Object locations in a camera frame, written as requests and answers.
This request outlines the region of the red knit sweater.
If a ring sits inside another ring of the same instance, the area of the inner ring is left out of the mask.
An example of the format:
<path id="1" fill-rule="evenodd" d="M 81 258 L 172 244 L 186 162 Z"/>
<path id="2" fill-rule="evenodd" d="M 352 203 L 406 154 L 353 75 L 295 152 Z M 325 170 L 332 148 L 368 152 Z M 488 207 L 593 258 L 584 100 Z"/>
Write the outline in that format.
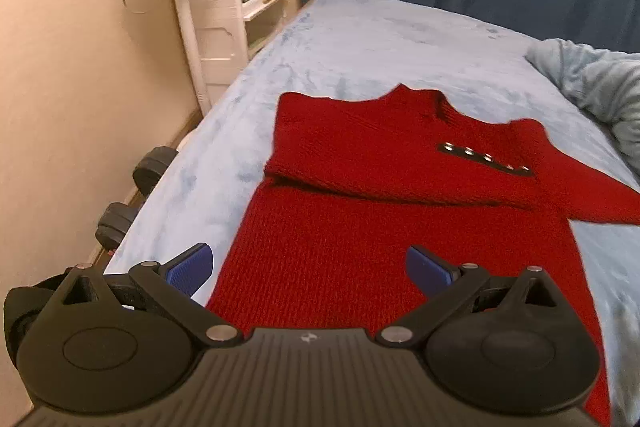
<path id="1" fill-rule="evenodd" d="M 570 222 L 634 225 L 633 188 L 531 119 L 435 90 L 281 96 L 273 150 L 208 309 L 209 426 L 605 426 L 600 324 Z M 490 274 L 415 348 L 376 334 L 426 303 L 411 246 Z"/>

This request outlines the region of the black clothing pile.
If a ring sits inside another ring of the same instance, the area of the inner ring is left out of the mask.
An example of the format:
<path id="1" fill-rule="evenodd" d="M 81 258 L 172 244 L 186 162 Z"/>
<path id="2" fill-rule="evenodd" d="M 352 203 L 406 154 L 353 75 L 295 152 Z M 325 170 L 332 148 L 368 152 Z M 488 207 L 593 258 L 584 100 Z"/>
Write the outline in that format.
<path id="1" fill-rule="evenodd" d="M 16 365 L 18 348 L 30 326 L 67 274 L 68 272 L 64 272 L 49 277 L 34 286 L 12 288 L 6 295 L 3 305 L 3 329 L 6 350 L 13 365 Z"/>

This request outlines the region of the black dumbbell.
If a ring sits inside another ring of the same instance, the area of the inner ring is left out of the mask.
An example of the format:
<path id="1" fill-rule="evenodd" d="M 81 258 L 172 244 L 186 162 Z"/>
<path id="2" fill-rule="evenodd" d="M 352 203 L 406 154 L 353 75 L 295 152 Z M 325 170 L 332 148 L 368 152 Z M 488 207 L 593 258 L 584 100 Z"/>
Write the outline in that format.
<path id="1" fill-rule="evenodd" d="M 96 225 L 94 236 L 104 251 L 116 251 L 120 246 L 143 204 L 177 156 L 175 148 L 157 146 L 138 161 L 132 170 L 134 196 L 129 202 L 110 202 Z"/>

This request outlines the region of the grey-blue fleece blanket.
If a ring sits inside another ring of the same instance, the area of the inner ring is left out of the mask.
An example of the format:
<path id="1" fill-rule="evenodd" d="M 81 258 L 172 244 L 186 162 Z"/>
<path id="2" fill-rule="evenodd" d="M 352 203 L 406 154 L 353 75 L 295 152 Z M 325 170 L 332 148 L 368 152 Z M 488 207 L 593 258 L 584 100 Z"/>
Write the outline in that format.
<path id="1" fill-rule="evenodd" d="M 526 60 L 564 98 L 610 130 L 626 163 L 639 169 L 639 55 L 547 39 L 531 44 Z"/>

